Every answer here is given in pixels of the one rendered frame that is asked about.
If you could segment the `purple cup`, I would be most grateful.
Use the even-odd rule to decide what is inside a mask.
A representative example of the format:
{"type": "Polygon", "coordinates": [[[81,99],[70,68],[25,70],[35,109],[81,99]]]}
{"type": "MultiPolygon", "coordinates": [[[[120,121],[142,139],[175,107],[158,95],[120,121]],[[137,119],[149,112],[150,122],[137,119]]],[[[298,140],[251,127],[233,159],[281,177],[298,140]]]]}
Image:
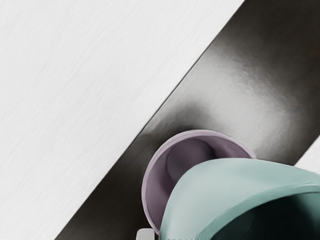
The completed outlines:
{"type": "Polygon", "coordinates": [[[143,210],[156,234],[160,233],[167,202],[182,175],[197,164],[225,158],[256,156],[235,138],[205,129],[178,133],[158,148],[146,168],[141,187],[143,210]]]}

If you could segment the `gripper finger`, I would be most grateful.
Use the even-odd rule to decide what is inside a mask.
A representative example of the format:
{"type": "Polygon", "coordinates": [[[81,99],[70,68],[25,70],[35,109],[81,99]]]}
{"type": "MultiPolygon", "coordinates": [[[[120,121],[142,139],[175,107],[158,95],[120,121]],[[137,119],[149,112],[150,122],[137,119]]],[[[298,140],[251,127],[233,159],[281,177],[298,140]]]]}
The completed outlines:
{"type": "Polygon", "coordinates": [[[141,228],[137,231],[135,240],[155,240],[155,230],[153,228],[141,228]]]}

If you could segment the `teal cup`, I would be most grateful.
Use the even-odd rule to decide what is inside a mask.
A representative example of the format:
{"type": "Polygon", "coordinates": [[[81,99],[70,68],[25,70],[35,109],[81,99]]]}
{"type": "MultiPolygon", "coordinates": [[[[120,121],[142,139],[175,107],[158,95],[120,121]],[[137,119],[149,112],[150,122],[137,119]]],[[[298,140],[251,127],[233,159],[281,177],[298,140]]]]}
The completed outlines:
{"type": "Polygon", "coordinates": [[[320,240],[320,175],[248,158],[198,164],[175,185],[159,240],[320,240]]]}

